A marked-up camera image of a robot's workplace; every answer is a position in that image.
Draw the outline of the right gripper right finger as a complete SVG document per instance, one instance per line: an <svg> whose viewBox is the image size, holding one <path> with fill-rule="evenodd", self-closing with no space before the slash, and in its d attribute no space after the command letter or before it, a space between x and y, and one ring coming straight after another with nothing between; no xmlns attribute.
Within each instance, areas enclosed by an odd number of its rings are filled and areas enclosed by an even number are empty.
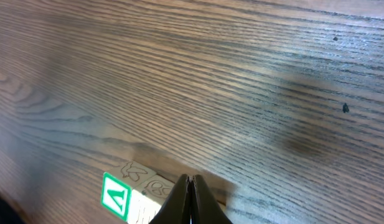
<svg viewBox="0 0 384 224"><path fill-rule="evenodd" d="M190 215L193 224L232 224L201 175L191 180Z"/></svg>

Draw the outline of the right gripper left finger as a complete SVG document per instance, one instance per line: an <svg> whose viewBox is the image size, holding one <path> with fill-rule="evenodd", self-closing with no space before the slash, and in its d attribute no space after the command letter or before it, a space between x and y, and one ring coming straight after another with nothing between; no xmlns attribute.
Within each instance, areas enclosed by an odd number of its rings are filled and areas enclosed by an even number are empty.
<svg viewBox="0 0 384 224"><path fill-rule="evenodd" d="M190 224L190 179L182 174L149 224Z"/></svg>

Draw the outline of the white letter E block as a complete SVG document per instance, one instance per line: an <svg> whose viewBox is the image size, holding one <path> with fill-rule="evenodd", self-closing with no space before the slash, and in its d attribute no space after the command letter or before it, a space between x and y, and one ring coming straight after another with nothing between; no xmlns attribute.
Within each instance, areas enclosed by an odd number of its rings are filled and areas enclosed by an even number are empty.
<svg viewBox="0 0 384 224"><path fill-rule="evenodd" d="M192 178L193 176L189 176L190 186ZM149 223L159 212L175 184L176 182L173 183L162 178L160 175L155 175L136 187L136 189L133 190L131 199L129 223ZM218 204L225 213L226 206L219 202Z"/></svg>

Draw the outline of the green letter V block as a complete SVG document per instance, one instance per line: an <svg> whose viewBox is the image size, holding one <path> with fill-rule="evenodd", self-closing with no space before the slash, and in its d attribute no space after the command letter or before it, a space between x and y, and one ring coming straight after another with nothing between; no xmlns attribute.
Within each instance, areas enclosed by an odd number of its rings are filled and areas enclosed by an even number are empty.
<svg viewBox="0 0 384 224"><path fill-rule="evenodd" d="M103 174L101 204L125 222L130 221L133 190L156 174L135 161L115 167Z"/></svg>

